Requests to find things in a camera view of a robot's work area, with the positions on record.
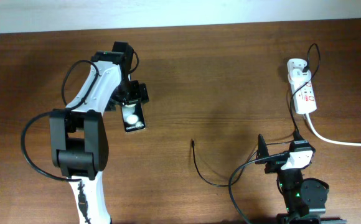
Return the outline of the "black smartphone with lit screen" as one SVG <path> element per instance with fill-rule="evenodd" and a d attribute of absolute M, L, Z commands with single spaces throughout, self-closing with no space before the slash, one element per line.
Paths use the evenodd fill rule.
<path fill-rule="evenodd" d="M 124 130 L 126 133 L 139 131 L 146 128 L 142 104 L 125 105 L 121 107 Z"/>

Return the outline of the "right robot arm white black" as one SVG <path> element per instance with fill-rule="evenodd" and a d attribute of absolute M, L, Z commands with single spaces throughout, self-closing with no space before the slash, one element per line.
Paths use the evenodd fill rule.
<path fill-rule="evenodd" d="M 277 174 L 276 184 L 283 196 L 285 214 L 276 217 L 278 223 L 347 223 L 341 218 L 322 218 L 326 213 L 329 184 L 315 178 L 304 178 L 316 152 L 314 147 L 298 133 L 293 134 L 287 151 L 269 154 L 268 143 L 258 135 L 256 164 L 265 165 L 266 174 Z"/>

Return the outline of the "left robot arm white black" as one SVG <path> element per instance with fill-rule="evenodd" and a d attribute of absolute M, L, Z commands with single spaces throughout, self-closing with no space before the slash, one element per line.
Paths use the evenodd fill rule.
<path fill-rule="evenodd" d="M 127 133 L 146 127 L 142 105 L 146 85 L 131 79 L 136 52 L 127 42 L 97 51 L 86 63 L 90 72 L 76 97 L 49 118 L 52 162 L 75 196 L 80 223 L 111 223 L 105 205 L 103 171 L 109 144 L 103 115 L 120 107 Z"/>

